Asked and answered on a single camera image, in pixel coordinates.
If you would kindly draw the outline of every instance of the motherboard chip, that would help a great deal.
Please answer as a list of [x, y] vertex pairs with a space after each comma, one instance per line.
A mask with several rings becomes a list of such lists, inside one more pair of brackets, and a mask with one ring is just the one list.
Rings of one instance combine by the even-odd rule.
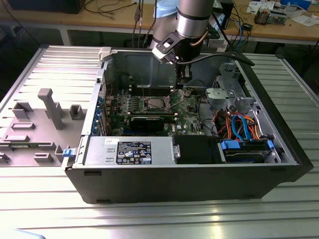
[[159, 98], [148, 98], [147, 99], [148, 109], [163, 109], [163, 99]]

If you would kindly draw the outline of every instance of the computer case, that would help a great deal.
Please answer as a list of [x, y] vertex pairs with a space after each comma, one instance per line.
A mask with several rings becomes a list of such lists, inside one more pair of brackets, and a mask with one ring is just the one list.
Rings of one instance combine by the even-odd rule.
[[8, 0], [8, 3], [13, 10], [78, 14], [85, 0]]

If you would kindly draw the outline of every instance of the desk leg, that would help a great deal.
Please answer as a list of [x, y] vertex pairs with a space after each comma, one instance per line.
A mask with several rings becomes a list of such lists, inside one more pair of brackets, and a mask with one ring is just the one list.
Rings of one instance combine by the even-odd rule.
[[69, 31], [66, 28], [61, 28], [59, 30], [63, 41], [63, 45], [72, 46], [72, 40]]

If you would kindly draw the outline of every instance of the gray plastic part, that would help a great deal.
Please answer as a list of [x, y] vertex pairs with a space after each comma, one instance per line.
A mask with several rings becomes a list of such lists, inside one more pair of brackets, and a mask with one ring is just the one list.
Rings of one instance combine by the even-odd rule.
[[13, 151], [13, 148], [10, 147], [10, 145], [0, 145], [0, 150], [1, 151]]
[[57, 110], [55, 103], [52, 99], [52, 90], [50, 88], [41, 88], [38, 93], [38, 98], [45, 104], [48, 113], [51, 115], [53, 124], [57, 130], [63, 129], [63, 122], [61, 119], [60, 111]]
[[[33, 143], [48, 143], [54, 142], [55, 145], [59, 145], [61, 149], [67, 149], [69, 146], [75, 148], [79, 146], [81, 138], [81, 129], [83, 127], [83, 120], [72, 120], [69, 113], [69, 109], [63, 110], [63, 130], [56, 130], [51, 119], [49, 119], [45, 113], [45, 109], [33, 109], [32, 112], [27, 112], [29, 117], [29, 122], [34, 123], [34, 129], [21, 129], [14, 130], [11, 127], [8, 127], [4, 135], [28, 135], [30, 141], [23, 143], [26, 146], [23, 147], [23, 144], [11, 146], [4, 144], [0, 145], [0, 152], [5, 152], [10, 158], [8, 162], [9, 166], [60, 166], [61, 161], [54, 154], [56, 147], [52, 150], [41, 150], [38, 147], [28, 147], [27, 145], [32, 146]], [[20, 123], [17, 118], [13, 118], [12, 123]], [[33, 157], [35, 153], [49, 152], [53, 157], [52, 163], [37, 163]]]
[[0, 162], [1, 163], [8, 163], [10, 158], [5, 153], [0, 153]]
[[60, 145], [56, 147], [54, 154], [56, 158], [62, 163], [64, 157], [63, 157], [63, 150]]
[[35, 125], [32, 122], [25, 122], [25, 123], [13, 123], [11, 125], [13, 130], [23, 130], [23, 129], [34, 129]]
[[84, 119], [84, 114], [80, 105], [71, 105], [69, 112], [72, 120]]
[[50, 153], [35, 153], [33, 159], [37, 163], [53, 162], [53, 158]]
[[48, 142], [48, 143], [43, 143], [43, 144], [39, 144], [39, 149], [41, 150], [55, 150], [56, 149], [56, 145], [54, 142]]
[[[61, 105], [59, 102], [54, 102], [55, 103], [55, 108], [56, 108], [56, 112], [59, 113], [60, 117], [62, 118], [63, 117], [63, 109], [61, 108]], [[48, 116], [48, 118], [50, 119], [51, 118], [51, 115], [48, 111], [45, 111], [46, 115]]]
[[12, 109], [15, 117], [21, 121], [29, 119], [26, 112], [30, 111], [32, 111], [32, 108], [28, 102], [17, 102]]
[[6, 135], [3, 139], [5, 142], [29, 142], [28, 135]]

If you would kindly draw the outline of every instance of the power connector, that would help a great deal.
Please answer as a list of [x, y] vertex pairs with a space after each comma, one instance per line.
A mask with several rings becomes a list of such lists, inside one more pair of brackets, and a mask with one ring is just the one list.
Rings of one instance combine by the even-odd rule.
[[251, 31], [253, 29], [253, 25], [248, 24], [248, 23], [243, 23], [243, 25], [241, 26], [241, 28], [245, 31]]

